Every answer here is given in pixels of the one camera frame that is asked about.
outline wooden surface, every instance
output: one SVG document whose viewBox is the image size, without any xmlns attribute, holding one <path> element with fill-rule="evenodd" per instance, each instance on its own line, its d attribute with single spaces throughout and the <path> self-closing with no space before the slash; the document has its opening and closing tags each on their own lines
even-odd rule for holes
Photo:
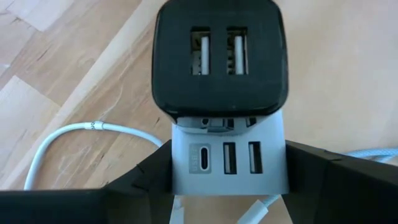
<svg viewBox="0 0 398 224">
<path fill-rule="evenodd" d="M 38 145 L 65 124 L 100 119 L 170 138 L 150 93 L 163 3 L 0 0 L 1 189 L 22 188 Z M 397 146 L 398 2 L 277 3 L 289 50 L 286 138 L 338 152 Z M 51 145 L 35 187 L 101 187 L 154 149 L 125 134 L 68 133 Z M 185 198 L 186 222 L 234 223 L 257 198 Z M 264 223 L 290 223 L 283 201 Z"/>
</svg>

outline wooden floor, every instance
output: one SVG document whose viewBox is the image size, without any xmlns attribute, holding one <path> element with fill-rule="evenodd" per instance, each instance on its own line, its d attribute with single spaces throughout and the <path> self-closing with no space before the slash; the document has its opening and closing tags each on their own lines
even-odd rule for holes
<svg viewBox="0 0 398 224">
<path fill-rule="evenodd" d="M 164 0 L 0 0 L 0 188 L 21 189 L 43 139 L 102 120 L 170 138 L 150 93 Z M 398 1 L 277 1 L 289 49 L 289 140 L 346 152 L 398 146 Z M 51 145 L 35 188 L 101 187 L 155 147 L 75 131 Z M 234 223 L 258 197 L 189 197 L 187 223 Z M 264 223 L 290 223 L 279 200 Z"/>
</svg>

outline cable connector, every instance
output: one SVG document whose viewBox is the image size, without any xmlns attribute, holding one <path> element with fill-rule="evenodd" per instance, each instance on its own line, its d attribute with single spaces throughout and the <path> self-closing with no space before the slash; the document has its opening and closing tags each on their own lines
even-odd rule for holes
<svg viewBox="0 0 398 224">
<path fill-rule="evenodd" d="M 238 220 L 238 224 L 257 224 L 265 215 L 268 209 L 260 200 L 256 200 L 249 210 Z"/>
<path fill-rule="evenodd" d="M 85 129 L 87 130 L 103 130 L 104 123 L 102 121 L 85 122 Z"/>
</svg>

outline black plastic casing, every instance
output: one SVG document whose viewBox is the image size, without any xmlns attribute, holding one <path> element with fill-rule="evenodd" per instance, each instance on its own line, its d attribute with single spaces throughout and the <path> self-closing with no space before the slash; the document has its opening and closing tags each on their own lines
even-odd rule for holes
<svg viewBox="0 0 398 224">
<path fill-rule="evenodd" d="M 192 75 L 190 34 L 210 30 L 210 74 Z M 228 75 L 227 29 L 247 29 L 247 75 Z M 266 116 L 288 94 L 287 49 L 278 6 L 267 0 L 171 0 L 157 15 L 152 95 L 173 119 Z"/>
</svg>

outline light blue cable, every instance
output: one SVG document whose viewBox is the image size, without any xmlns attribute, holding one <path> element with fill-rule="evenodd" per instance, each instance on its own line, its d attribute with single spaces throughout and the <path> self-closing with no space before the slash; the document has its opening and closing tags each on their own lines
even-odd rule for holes
<svg viewBox="0 0 398 224">
<path fill-rule="evenodd" d="M 365 157 L 376 156 L 374 161 L 387 162 L 390 159 L 394 158 L 395 156 L 398 156 L 398 148 L 392 148 L 392 149 L 363 149 L 363 150 L 347 152 L 345 155 L 352 156 L 352 157 L 357 157 L 357 158 L 365 158 Z M 270 195 L 266 199 L 264 199 L 262 202 L 268 208 L 270 205 L 272 205 L 274 202 L 276 202 L 276 200 L 278 200 L 279 196 L 280 195 Z"/>
</svg>

